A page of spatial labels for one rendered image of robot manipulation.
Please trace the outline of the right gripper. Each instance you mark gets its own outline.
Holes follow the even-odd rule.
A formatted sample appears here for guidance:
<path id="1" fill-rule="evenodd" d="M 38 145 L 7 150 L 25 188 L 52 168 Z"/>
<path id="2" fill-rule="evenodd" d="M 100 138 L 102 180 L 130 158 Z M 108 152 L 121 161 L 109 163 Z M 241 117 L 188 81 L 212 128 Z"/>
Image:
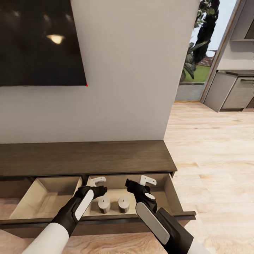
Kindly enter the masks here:
<path id="1" fill-rule="evenodd" d="M 127 186 L 127 191 L 128 192 L 134 193 L 134 196 L 135 196 L 136 192 L 139 189 L 144 189 L 147 192 L 150 192 L 150 187 L 149 186 L 142 186 L 142 185 L 138 184 L 138 182 L 134 182 L 134 181 L 128 180 L 128 179 L 126 181 L 125 186 Z"/>

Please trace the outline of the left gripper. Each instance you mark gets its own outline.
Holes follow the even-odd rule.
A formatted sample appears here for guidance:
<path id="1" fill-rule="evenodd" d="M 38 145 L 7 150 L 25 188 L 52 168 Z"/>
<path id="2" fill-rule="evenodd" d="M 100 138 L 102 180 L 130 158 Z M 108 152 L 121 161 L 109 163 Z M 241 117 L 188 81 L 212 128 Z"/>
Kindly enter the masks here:
<path id="1" fill-rule="evenodd" d="M 104 196 L 104 194 L 107 192 L 107 187 L 104 187 L 104 186 L 93 187 L 93 189 L 95 189 L 95 191 L 96 191 L 96 195 L 93 199 L 100 197 L 100 196 Z"/>

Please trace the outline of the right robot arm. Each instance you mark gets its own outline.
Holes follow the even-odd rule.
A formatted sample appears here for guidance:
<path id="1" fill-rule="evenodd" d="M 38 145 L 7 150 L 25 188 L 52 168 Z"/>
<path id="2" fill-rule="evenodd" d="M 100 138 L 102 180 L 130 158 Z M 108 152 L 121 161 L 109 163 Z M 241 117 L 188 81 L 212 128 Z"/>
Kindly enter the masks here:
<path id="1" fill-rule="evenodd" d="M 155 235 L 168 254 L 211 254 L 164 208 L 157 211 L 155 197 L 146 183 L 156 185 L 156 180 L 141 175 L 140 181 L 126 181 L 127 191 L 134 193 L 136 213 Z"/>

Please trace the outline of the pillar candle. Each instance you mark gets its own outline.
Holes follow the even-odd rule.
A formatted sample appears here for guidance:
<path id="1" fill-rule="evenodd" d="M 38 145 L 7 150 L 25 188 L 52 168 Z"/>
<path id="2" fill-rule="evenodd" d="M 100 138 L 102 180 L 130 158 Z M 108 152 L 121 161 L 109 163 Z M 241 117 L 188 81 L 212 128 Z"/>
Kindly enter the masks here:
<path id="1" fill-rule="evenodd" d="M 98 201 L 100 212 L 106 214 L 110 211 L 110 199 L 107 196 L 102 196 Z"/>
<path id="2" fill-rule="evenodd" d="M 129 211 L 129 198 L 127 196 L 121 196 L 119 198 L 118 208 L 121 213 L 127 213 Z"/>

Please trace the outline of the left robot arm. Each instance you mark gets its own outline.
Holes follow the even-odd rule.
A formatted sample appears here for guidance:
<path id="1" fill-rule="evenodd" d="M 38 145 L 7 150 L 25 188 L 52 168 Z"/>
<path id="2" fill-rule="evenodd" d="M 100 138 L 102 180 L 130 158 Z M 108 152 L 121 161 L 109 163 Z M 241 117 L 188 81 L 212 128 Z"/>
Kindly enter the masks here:
<path id="1" fill-rule="evenodd" d="M 107 192 L 107 187 L 96 187 L 105 181 L 105 177 L 97 177 L 90 180 L 90 186 L 79 187 L 74 197 L 21 254 L 61 254 L 91 201 Z"/>

